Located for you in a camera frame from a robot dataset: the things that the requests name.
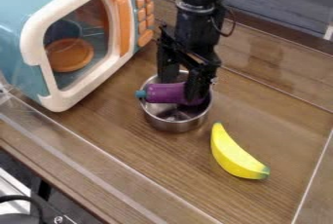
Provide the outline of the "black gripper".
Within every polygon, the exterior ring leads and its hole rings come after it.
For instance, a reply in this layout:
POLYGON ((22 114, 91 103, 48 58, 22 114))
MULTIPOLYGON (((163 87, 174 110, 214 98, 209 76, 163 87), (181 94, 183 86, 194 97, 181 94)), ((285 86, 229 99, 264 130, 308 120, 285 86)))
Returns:
POLYGON ((190 71, 185 83, 187 101, 208 96, 221 59, 214 52, 220 37, 225 7, 220 3, 194 6, 177 2, 175 26, 161 25, 158 40, 158 77, 174 83, 183 65, 190 71))

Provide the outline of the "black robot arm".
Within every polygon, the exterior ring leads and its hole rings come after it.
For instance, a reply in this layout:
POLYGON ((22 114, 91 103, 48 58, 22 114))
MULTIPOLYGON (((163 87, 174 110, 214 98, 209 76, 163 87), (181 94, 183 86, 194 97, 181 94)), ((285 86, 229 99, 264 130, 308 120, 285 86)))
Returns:
POLYGON ((221 68, 221 59, 214 51, 220 37, 233 34, 222 30, 225 15, 233 12, 224 6, 224 0, 175 0, 175 26, 161 25, 158 39, 158 77, 163 83, 173 83, 179 66, 187 68, 183 85, 186 103, 194 103, 209 94, 221 68))

